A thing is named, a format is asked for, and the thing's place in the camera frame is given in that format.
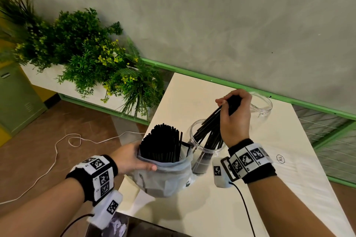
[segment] black baseboard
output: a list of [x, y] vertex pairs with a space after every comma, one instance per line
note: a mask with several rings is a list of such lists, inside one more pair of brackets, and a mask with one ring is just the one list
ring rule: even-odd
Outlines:
[[54, 105], [56, 105], [59, 101], [60, 101], [60, 96], [58, 95], [58, 93], [56, 93], [55, 95], [51, 96], [48, 100], [46, 100], [44, 104], [46, 105], [47, 109], [50, 109]]

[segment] wristband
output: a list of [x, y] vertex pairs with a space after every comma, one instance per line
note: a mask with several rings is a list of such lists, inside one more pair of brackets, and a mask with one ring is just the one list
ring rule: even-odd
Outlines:
[[67, 178], [76, 179], [84, 191], [84, 202], [98, 204], [113, 189], [113, 178], [118, 174], [118, 167], [113, 159], [104, 154], [92, 156], [77, 164], [67, 174]]
[[232, 181], [242, 179], [245, 184], [249, 184], [277, 175], [271, 164], [273, 161], [266, 151], [260, 144], [254, 143], [249, 138], [229, 148], [229, 154], [231, 157], [221, 162]]

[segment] white planter box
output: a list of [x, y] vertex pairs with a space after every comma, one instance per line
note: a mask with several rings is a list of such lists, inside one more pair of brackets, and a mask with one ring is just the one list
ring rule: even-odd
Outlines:
[[[107, 103], [104, 103], [100, 99], [105, 98], [106, 90], [101, 85], [94, 87], [93, 95], [88, 96], [83, 99], [82, 96], [75, 90], [75, 83], [65, 81], [60, 84], [58, 82], [58, 75], [63, 74], [63, 65], [52, 65], [50, 68], [44, 69], [42, 73], [37, 72], [37, 68], [34, 65], [27, 64], [22, 66], [25, 74], [29, 78], [30, 82], [35, 86], [40, 86], [48, 90], [58, 92], [63, 95], [71, 96], [76, 99], [80, 99], [91, 104], [98, 105], [100, 107], [108, 108], [113, 111], [120, 113], [120, 109], [124, 104], [122, 96], [111, 96]], [[147, 120], [146, 116], [142, 116], [140, 113], [137, 114], [137, 118]]]

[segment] hand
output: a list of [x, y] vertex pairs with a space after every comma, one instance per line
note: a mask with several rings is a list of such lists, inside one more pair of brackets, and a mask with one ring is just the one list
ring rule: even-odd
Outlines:
[[116, 151], [110, 154], [110, 157], [115, 161], [118, 167], [118, 174], [127, 174], [136, 169], [144, 169], [147, 171], [156, 171], [157, 166], [141, 161], [137, 158], [137, 151], [140, 142], [129, 143], [121, 146]]
[[[238, 109], [229, 116], [229, 104], [226, 100], [232, 95], [239, 95], [242, 100]], [[250, 137], [251, 99], [252, 96], [249, 92], [243, 89], [236, 89], [223, 98], [215, 100], [219, 106], [222, 105], [220, 110], [220, 133], [229, 148]]]

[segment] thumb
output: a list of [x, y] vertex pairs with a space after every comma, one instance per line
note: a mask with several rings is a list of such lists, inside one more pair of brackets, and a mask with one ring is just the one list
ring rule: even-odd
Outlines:
[[226, 100], [223, 100], [220, 110], [220, 125], [229, 122], [229, 119], [229, 104]]
[[136, 169], [144, 169], [146, 171], [156, 171], [157, 166], [153, 163], [138, 161], [136, 164]]

